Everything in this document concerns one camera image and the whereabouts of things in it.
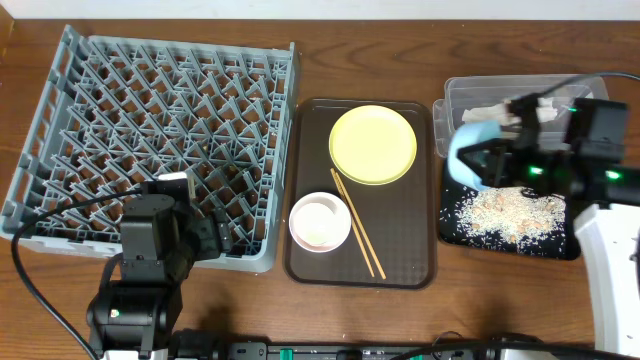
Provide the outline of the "light blue bowl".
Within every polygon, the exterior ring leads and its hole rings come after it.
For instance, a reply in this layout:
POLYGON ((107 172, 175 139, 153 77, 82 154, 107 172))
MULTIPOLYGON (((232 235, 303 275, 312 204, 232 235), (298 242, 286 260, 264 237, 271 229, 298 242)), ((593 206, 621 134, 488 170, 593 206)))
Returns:
POLYGON ((495 120, 467 123, 461 126, 451 139, 446 160, 446 170, 451 178, 473 190, 486 190, 487 186, 482 184, 481 177, 470 166, 463 163, 458 153, 462 148, 500 137, 500 124, 495 120))

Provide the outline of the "white napkin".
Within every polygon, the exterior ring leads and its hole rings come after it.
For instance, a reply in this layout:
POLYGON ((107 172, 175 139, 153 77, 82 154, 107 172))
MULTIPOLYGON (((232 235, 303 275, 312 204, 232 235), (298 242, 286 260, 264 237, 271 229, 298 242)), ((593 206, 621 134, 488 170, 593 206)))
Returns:
MULTIPOLYGON (((553 107, 552 98, 542 98, 536 109, 538 120, 542 123, 553 121, 558 116, 558 110, 553 107)), ((513 126, 521 122, 521 118, 508 112, 506 103, 496 104, 490 107, 477 107, 465 110, 462 115, 464 123, 477 123, 484 121, 498 121, 501 126, 513 126)))

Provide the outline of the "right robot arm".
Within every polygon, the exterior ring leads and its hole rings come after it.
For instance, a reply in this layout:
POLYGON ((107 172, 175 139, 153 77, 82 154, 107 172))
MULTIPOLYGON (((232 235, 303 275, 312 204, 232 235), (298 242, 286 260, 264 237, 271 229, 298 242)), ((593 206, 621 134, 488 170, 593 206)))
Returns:
POLYGON ((577 98, 564 135, 566 149, 545 150, 538 139, 538 93, 509 101, 520 121, 513 139, 497 121, 461 126, 446 160, 449 175, 477 191, 524 186, 584 204, 572 229, 584 257, 601 356, 639 355, 639 171, 625 167, 626 104, 577 98))

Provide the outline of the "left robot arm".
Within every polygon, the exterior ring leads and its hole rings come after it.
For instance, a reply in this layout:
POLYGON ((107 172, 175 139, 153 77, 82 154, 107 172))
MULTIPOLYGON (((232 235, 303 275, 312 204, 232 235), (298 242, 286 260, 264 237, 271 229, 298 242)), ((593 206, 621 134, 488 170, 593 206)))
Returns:
POLYGON ((223 209, 196 214, 191 175, 164 174, 143 182, 141 191, 124 205, 122 251, 109 259, 87 309, 89 345, 100 359, 117 351, 149 359, 166 348, 194 263, 217 259, 233 245, 223 209))

